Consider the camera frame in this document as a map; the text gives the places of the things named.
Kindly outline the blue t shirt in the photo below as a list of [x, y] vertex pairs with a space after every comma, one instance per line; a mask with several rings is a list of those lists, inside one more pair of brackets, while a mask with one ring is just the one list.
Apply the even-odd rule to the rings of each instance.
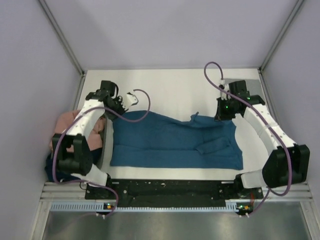
[[235, 138], [236, 126], [231, 120], [216, 121], [195, 113], [189, 121], [180, 121], [144, 110], [123, 116], [143, 119], [113, 122], [113, 167], [244, 168], [243, 153]]

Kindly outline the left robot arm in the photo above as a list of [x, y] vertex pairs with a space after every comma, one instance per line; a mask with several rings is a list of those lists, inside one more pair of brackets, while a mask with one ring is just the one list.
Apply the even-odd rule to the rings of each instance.
[[116, 83], [103, 80], [100, 88], [89, 92], [84, 104], [73, 122], [62, 133], [52, 137], [53, 163], [52, 178], [58, 182], [57, 172], [76, 174], [78, 178], [92, 186], [102, 198], [109, 198], [114, 191], [108, 183], [108, 174], [101, 171], [95, 164], [89, 147], [89, 137], [96, 122], [103, 115], [110, 120], [123, 115], [139, 100], [132, 93], [118, 95]]

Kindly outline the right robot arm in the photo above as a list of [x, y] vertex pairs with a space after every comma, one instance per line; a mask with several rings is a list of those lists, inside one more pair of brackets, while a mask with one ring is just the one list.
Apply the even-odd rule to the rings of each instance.
[[262, 97], [250, 94], [245, 80], [231, 83], [221, 80], [218, 87], [222, 92], [217, 98], [215, 120], [232, 120], [240, 114], [253, 127], [268, 153], [262, 169], [235, 177], [234, 194], [245, 198], [253, 188], [303, 183], [307, 179], [310, 149], [297, 144], [281, 129]]

